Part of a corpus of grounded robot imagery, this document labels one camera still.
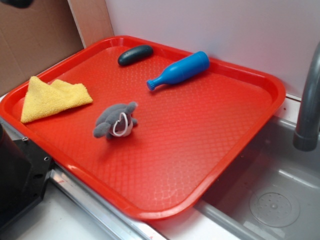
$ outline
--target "folded microfiber cloth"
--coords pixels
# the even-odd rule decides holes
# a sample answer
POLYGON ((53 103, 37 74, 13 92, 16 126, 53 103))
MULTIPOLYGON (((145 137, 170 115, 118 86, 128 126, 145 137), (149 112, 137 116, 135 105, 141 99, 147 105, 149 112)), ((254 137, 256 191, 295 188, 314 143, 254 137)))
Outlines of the folded microfiber cloth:
POLYGON ((32 76, 24 98, 20 121, 24 124, 29 123, 92 102, 93 99, 82 83, 72 85, 57 79, 49 85, 32 76))

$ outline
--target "tray rim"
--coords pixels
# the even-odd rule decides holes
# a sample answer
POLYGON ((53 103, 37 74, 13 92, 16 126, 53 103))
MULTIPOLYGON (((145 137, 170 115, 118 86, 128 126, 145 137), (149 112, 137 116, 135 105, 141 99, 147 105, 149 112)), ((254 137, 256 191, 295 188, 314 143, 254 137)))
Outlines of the tray rim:
MULTIPOLYGON (((169 58, 173 61, 177 61, 179 59, 182 59, 192 54, 191 52, 188 52, 185 50, 177 49, 174 47, 162 45, 159 43, 147 41, 147 40, 132 37, 132 36, 125 36, 125 35, 113 36, 113 37, 102 39, 94 43, 93 45, 75 53, 74 55, 66 58, 65 60, 57 63, 56 65, 48 68, 44 72, 38 74, 37 77, 39 77, 42 81, 48 83, 53 79, 55 79, 57 76, 61 75, 61 72, 56 73, 56 71, 57 69, 59 70, 59 68, 61 68, 62 65, 67 65, 71 69, 72 66, 74 66, 74 63, 79 64, 80 62, 85 61, 90 56, 94 56, 98 52, 106 49, 106 46, 109 46, 109 48, 117 47, 117 46, 134 47, 134 46, 137 46, 137 44, 152 45, 152 47, 154 48, 155 54, 163 55, 164 57, 169 58), (79 58, 83 56, 85 56, 86 59, 79 61, 79 58)), ((254 85, 263 88, 272 97, 272 104, 269 106, 269 108, 259 117, 259 119, 255 122, 255 124, 252 125, 251 128, 240 138, 240 140, 243 138, 246 139, 245 145, 243 145, 243 143, 240 143, 241 141, 238 141, 233 146, 233 148, 223 157, 223 159, 227 159, 227 161, 224 161, 223 163, 220 161, 214 168, 214 169, 219 168, 220 165, 222 165, 223 169, 225 169, 233 161, 233 159, 239 154, 239 152, 249 143, 249 141, 258 133, 258 131, 265 125, 265 123, 267 123, 267 121, 272 117, 272 115, 276 112, 276 110, 282 105, 286 97, 286 90, 282 82, 273 75, 270 75, 265 72, 257 71, 251 68, 243 67, 240 65, 236 65, 233 63, 225 62, 216 58, 210 57, 209 59, 210 59, 209 71, 214 70, 214 72, 217 74, 219 74, 220 72, 229 71, 231 75, 233 71, 236 71, 238 78, 240 78, 239 73, 241 73, 242 75, 247 76, 248 79, 246 81, 243 81, 242 79, 236 79, 231 76, 230 78, 238 81, 242 81, 242 82, 248 82, 249 84, 251 84, 250 76, 253 78, 258 77, 261 79, 261 82, 259 82, 259 84, 254 84, 254 85)), ((28 136, 33 141, 36 141, 37 144, 41 146, 43 149, 45 149, 46 151, 48 151, 48 153, 51 154, 54 159, 59 157, 64 157, 63 152, 61 152, 60 154, 52 154, 51 152, 52 152, 52 149, 54 149, 54 147, 50 146, 50 144, 48 144, 44 139, 42 139, 43 137, 37 136, 36 133, 31 131, 25 124, 21 123, 18 119, 12 116, 8 111, 10 109, 10 106, 12 107, 12 104, 13 104, 10 101, 13 100, 14 104, 20 101, 21 98, 17 99, 16 95, 21 91, 27 92, 28 84, 29 84, 29 81, 27 80, 25 83, 19 85, 18 87, 10 91, 2 99, 2 101, 0 102, 0 116, 2 116, 4 120, 6 120, 9 124, 11 124, 16 130, 21 132, 23 135, 28 136)), ((93 176, 91 176, 90 174, 85 174, 82 169, 78 169, 78 168, 69 169, 65 166, 62 166, 62 167, 65 168, 68 172, 71 172, 75 177, 79 178, 86 185, 90 186, 98 194, 99 194, 99 189, 107 188, 108 198, 100 194, 103 198, 113 203, 116 207, 124 211, 126 214, 141 220, 156 220, 156 219, 168 218, 192 207, 194 203, 205 192, 205 190, 214 182, 215 179, 217 179, 217 174, 215 170, 212 169, 210 173, 200 182, 200 184, 191 192, 191 194, 188 195, 187 198, 185 198, 179 204, 161 211, 145 211, 136 206, 133 207, 133 203, 125 199, 121 195, 120 196, 122 198, 118 199, 117 198, 119 196, 118 193, 116 194, 112 190, 112 188, 110 188, 106 184, 96 181, 93 178, 93 176)))

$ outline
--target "plastic tray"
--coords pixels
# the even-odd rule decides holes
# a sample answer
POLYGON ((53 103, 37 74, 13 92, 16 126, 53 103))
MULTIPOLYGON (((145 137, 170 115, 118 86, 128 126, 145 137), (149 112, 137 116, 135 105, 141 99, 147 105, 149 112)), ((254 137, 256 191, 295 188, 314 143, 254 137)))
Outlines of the plastic tray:
POLYGON ((275 77, 210 59, 209 70, 150 91, 154 79, 190 52, 117 36, 101 40, 38 77, 83 83, 93 103, 20 122, 28 82, 0 103, 0 115, 53 159, 124 213, 141 220, 173 216, 192 206, 285 99, 275 77), (154 55, 119 66, 124 51, 149 44, 154 55), (107 107, 138 103, 127 137, 94 138, 107 107))

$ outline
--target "plush shark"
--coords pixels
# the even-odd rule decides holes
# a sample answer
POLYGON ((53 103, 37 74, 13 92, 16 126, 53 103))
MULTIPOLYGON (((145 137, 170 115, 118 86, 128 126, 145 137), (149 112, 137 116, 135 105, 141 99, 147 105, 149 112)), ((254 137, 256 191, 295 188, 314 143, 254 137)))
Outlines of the plush shark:
POLYGON ((128 136, 133 126, 138 124, 137 119, 131 116, 137 106, 138 104, 133 101, 129 104, 119 103, 108 107, 97 119, 93 136, 95 138, 105 136, 107 139, 113 136, 128 136))

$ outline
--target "blue bottle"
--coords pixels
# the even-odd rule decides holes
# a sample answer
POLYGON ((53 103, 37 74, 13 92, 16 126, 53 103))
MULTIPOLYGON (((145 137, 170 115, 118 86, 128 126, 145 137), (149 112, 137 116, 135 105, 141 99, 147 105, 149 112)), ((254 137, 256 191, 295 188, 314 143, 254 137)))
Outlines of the blue bottle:
POLYGON ((203 51, 198 51, 169 65, 159 77, 148 80, 146 85, 153 91, 162 84, 178 84, 207 70, 209 66, 208 56, 203 51))

